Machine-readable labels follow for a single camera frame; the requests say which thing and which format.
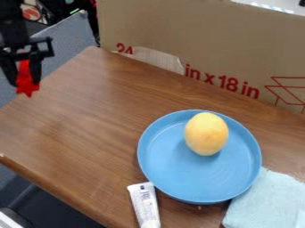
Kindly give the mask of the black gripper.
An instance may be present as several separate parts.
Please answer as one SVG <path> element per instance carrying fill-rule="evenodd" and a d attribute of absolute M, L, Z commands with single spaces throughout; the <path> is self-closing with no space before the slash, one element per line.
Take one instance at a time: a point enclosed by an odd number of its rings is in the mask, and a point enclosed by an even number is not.
<path fill-rule="evenodd" d="M 42 61 L 54 57 L 51 37 L 31 37 L 27 22 L 22 18 L 0 19 L 0 68 L 5 71 L 11 86 L 17 86 L 15 61 L 30 60 L 33 82 L 38 84 L 42 79 Z"/>

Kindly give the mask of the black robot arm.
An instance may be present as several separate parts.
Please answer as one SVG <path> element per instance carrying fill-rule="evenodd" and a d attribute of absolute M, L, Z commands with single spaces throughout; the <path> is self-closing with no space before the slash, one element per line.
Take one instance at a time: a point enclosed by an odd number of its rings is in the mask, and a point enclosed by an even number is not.
<path fill-rule="evenodd" d="M 0 0 L 0 68 L 11 86 L 18 87 L 18 61 L 29 61 L 33 83 L 42 79 L 42 61 L 54 57 L 53 38 L 31 37 L 21 5 L 23 0 Z"/>

